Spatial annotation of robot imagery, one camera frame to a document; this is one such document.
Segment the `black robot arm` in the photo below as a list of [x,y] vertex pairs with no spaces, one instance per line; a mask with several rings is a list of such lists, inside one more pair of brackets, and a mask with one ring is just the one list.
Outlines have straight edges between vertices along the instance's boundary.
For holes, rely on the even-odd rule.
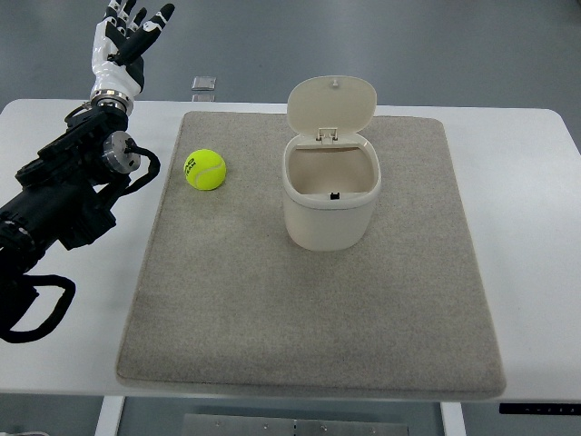
[[[133,104],[112,89],[69,113],[65,132],[15,175],[21,192],[1,209],[1,338],[35,342],[64,318],[76,285],[31,269],[54,244],[72,250],[93,243],[116,225],[112,208],[160,172],[158,157],[126,132]],[[62,291],[52,312],[29,331],[18,331],[39,288]]]

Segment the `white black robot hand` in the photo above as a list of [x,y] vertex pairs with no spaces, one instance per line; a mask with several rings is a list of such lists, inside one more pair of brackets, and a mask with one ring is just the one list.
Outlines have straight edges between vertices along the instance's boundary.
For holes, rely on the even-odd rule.
[[143,54],[161,36],[175,6],[166,4],[148,16],[146,8],[134,12],[135,5],[134,1],[110,1],[95,27],[92,98],[111,90],[134,99],[143,90]]

